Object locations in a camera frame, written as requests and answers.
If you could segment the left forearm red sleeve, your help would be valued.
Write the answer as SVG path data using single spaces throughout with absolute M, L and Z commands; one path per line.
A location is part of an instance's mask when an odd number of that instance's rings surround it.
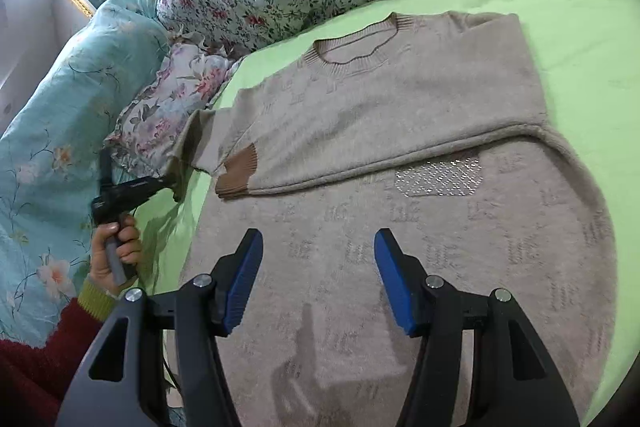
M 52 426 L 81 360 L 117 299 L 85 280 L 41 347 L 1 341 L 1 424 Z

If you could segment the person's left hand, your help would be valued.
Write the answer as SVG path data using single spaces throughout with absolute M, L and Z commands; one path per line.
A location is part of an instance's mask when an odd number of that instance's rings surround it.
M 90 277 L 112 295 L 134 283 L 142 260 L 142 243 L 136 220 L 122 215 L 118 222 L 98 225 L 92 236 Z

